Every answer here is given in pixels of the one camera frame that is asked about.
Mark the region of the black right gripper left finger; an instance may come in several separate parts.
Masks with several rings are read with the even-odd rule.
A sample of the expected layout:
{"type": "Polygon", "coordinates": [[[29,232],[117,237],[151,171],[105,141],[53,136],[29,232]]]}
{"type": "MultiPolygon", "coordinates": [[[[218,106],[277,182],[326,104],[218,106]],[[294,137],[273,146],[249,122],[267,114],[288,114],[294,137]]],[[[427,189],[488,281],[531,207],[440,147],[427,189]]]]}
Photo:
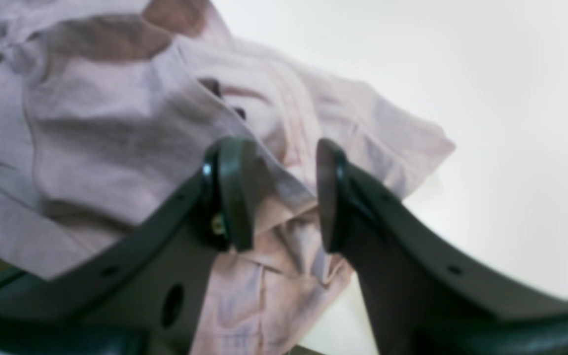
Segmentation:
{"type": "Polygon", "coordinates": [[[227,137],[135,231],[48,282],[0,277],[7,355],[187,355],[217,256],[254,245],[257,144],[227,137]]]}

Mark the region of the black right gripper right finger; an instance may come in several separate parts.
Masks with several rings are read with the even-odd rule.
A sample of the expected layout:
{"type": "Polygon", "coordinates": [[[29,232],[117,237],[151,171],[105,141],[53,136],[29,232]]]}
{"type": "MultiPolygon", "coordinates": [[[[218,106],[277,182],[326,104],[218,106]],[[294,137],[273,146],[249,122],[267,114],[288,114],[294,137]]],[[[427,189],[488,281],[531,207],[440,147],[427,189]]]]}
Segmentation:
{"type": "Polygon", "coordinates": [[[323,246],[354,268],[381,355],[568,355],[568,301],[447,243],[337,143],[316,159],[323,246]]]}

